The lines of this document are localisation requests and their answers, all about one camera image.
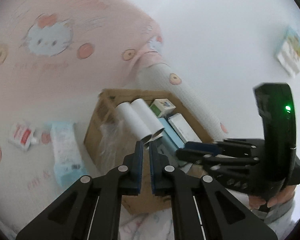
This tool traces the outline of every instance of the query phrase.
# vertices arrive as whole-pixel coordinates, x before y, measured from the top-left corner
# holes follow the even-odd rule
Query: red label
[[[22,139],[21,139],[21,144],[26,145],[26,142],[27,142],[30,134],[31,134],[31,130],[30,129],[25,130],[25,132],[24,132],[24,134],[22,136]]]

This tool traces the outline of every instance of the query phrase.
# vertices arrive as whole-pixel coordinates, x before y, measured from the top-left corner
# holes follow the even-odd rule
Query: blue and white package
[[[61,187],[71,186],[77,179],[87,175],[77,141],[74,123],[54,122],[50,131],[54,153],[54,173]]]

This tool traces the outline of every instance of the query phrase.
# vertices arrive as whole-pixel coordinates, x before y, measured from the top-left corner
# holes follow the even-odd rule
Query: silver screw
[[[121,171],[121,172],[125,172],[128,170],[128,167],[126,165],[121,165],[118,167],[118,170]]]
[[[167,171],[167,172],[173,172],[173,171],[174,171],[174,167],[171,166],[171,165],[165,166],[164,169],[165,169],[165,171]]]
[[[209,175],[203,176],[202,179],[204,182],[207,182],[207,183],[210,183],[212,181],[212,177]]]
[[[220,165],[215,165],[210,168],[210,170],[212,170],[212,171],[216,171],[218,169],[220,169]]]
[[[90,177],[89,176],[83,176],[83,177],[81,177],[80,181],[82,183],[88,183],[90,181]]]

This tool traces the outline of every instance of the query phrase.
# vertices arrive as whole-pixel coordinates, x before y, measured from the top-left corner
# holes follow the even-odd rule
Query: white wall
[[[300,157],[300,74],[291,79],[274,58],[290,25],[300,35],[293,0],[130,0],[160,25],[163,55],[215,106],[229,137],[263,137],[252,88],[287,82],[297,116]],[[293,219],[300,217],[300,186]]]

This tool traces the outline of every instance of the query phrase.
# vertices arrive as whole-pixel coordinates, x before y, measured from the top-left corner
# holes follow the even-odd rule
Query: triangular cutout
[[[78,193],[73,192],[69,197],[67,197],[55,210],[53,210],[48,219],[52,220],[60,225],[63,225],[70,214],[72,206],[77,198]]]
[[[215,194],[229,225],[245,219],[246,216],[244,213],[237,208],[225,195],[223,195],[220,191],[217,191]]]

